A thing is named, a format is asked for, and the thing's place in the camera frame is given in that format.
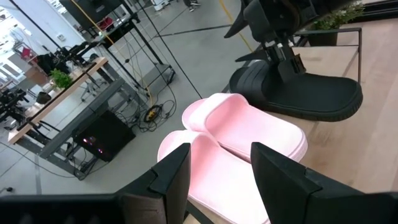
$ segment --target black box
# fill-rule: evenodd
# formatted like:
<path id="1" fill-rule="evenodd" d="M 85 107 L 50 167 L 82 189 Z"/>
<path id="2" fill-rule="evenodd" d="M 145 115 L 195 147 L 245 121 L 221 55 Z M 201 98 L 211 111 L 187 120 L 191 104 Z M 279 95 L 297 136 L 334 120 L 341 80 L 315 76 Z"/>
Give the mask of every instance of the black box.
<path id="1" fill-rule="evenodd" d="M 73 140 L 97 158 L 109 162 L 135 137 L 128 125 L 106 110 Z"/>

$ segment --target pink slide sandal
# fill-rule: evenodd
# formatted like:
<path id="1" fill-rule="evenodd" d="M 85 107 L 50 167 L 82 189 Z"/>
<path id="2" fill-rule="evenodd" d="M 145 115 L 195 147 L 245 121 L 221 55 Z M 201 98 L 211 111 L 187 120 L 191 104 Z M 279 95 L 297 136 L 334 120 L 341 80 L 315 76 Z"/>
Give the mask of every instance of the pink slide sandal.
<path id="1" fill-rule="evenodd" d="M 157 160 L 191 144 L 188 197 L 230 223 L 270 224 L 249 163 L 221 148 L 207 133 L 174 131 L 160 145 Z"/>
<path id="2" fill-rule="evenodd" d="M 215 93 L 198 100 L 184 111 L 182 123 L 188 130 L 211 134 L 223 148 L 248 162 L 252 142 L 295 161 L 308 147 L 299 127 L 250 106 L 240 94 Z"/>

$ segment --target gray floor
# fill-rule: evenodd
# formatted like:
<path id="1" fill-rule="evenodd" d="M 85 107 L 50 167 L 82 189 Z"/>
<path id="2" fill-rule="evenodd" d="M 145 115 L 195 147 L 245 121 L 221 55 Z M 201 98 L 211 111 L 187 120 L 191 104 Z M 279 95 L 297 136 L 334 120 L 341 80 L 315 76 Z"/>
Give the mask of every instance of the gray floor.
<path id="1" fill-rule="evenodd" d="M 147 11 L 158 30 L 161 30 L 161 34 L 229 24 L 229 20 L 218 1 L 202 0 L 201 3 L 202 6 L 194 12 L 188 12 L 181 1 L 173 1 L 169 7 L 160 12 L 154 12 L 153 9 L 148 9 Z M 226 1 L 226 4 L 231 13 L 234 16 L 237 15 L 240 8 L 240 0 Z M 89 175 L 84 181 L 53 175 L 35 166 L 20 154 L 0 145 L 0 188 L 14 187 L 16 189 L 15 194 L 95 194 L 114 192 L 130 183 L 156 163 L 159 144 L 169 132 L 183 129 L 180 119 L 181 114 L 190 103 L 198 100 L 199 96 L 189 85 L 189 82 L 168 53 L 162 41 L 157 37 L 154 38 L 156 32 L 149 21 L 145 19 L 142 12 L 139 15 L 142 18 L 142 26 L 139 27 L 141 29 L 144 28 L 142 33 L 150 40 L 150 44 L 152 44 L 161 59 L 165 63 L 170 63 L 177 72 L 174 82 L 170 85 L 177 99 L 176 113 L 153 133 L 142 134 L 136 130 L 137 138 L 131 141 L 112 162 L 98 172 Z M 238 35 L 231 39 L 224 39 L 223 36 L 227 30 L 215 29 L 164 37 L 175 58 L 203 97 L 208 97 L 221 91 L 227 84 L 231 74 L 242 65 L 241 63 L 235 63 L 234 60 L 249 52 Z M 256 48 L 257 44 L 251 38 L 250 31 L 246 29 L 243 34 L 251 47 Z M 145 74 L 153 67 L 153 64 L 145 55 L 145 52 L 148 54 L 150 52 L 146 47 L 144 47 L 144 50 L 139 50 L 139 44 L 136 43 L 131 34 L 126 35 L 126 39 L 116 42 L 115 46 L 111 50 L 122 61 L 125 58 L 131 58 L 130 55 L 137 54 L 137 57 L 132 57 L 131 62 L 134 63 L 133 66 L 137 71 L 142 71 L 142 74 Z M 111 65 L 117 68 L 128 82 L 131 82 L 112 60 Z M 130 65 L 126 65 L 126 67 L 138 80 L 141 79 L 138 74 L 132 72 Z M 160 80 L 150 86 L 154 98 L 159 91 L 161 82 Z M 80 101 L 82 92 L 83 89 L 74 92 L 51 112 L 45 120 L 58 128 L 63 128 L 86 106 L 86 103 Z M 172 99 L 170 90 L 166 88 L 159 94 L 158 103 Z M 6 143 L 6 139 L 7 132 L 2 129 L 1 141 Z M 36 158 L 32 153 L 19 146 L 11 147 L 23 153 L 29 159 L 38 161 L 41 166 L 52 172 L 70 176 L 70 174 L 42 159 Z"/>

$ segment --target white wall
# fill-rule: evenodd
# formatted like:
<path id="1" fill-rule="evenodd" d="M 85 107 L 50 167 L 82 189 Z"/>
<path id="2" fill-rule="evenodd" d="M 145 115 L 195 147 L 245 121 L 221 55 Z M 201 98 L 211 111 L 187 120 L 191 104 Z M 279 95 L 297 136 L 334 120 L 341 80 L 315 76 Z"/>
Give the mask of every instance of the white wall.
<path id="1" fill-rule="evenodd" d="M 47 0 L 14 0 L 16 4 L 39 25 L 60 46 L 71 46 L 82 43 L 84 38 L 75 30 L 67 20 L 50 5 Z M 0 0 L 0 6 L 4 6 L 26 29 L 32 33 L 32 37 L 46 46 L 52 52 L 57 46 L 51 42 L 36 26 L 26 18 L 9 0 Z M 62 34 L 64 42 L 57 36 Z"/>

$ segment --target green plant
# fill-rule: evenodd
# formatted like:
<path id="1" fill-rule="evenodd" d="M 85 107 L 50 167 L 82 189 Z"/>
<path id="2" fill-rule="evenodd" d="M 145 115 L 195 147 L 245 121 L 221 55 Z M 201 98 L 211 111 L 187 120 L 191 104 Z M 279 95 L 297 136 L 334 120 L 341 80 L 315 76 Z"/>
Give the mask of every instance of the green plant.
<path id="1" fill-rule="evenodd" d="M 58 69 L 54 69 L 51 71 L 51 77 L 55 85 L 59 88 L 68 88 L 72 85 L 72 78 L 67 75 L 65 72 L 61 72 Z"/>
<path id="2" fill-rule="evenodd" d="M 315 21 L 312 25 L 313 30 L 329 30 L 339 29 L 341 25 L 347 24 L 350 20 L 362 15 L 363 13 L 362 1 L 354 1 L 349 5 L 334 11 L 331 14 Z"/>

